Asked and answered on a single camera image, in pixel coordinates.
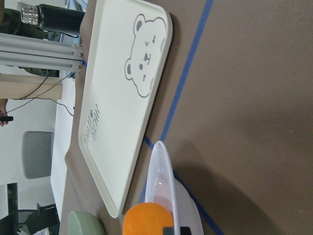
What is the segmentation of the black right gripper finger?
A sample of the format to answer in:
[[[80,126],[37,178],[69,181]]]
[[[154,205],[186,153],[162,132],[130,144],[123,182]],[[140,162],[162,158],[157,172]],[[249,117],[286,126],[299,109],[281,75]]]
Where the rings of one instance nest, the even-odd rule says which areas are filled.
[[[174,227],[164,227],[162,232],[163,235],[174,235]]]

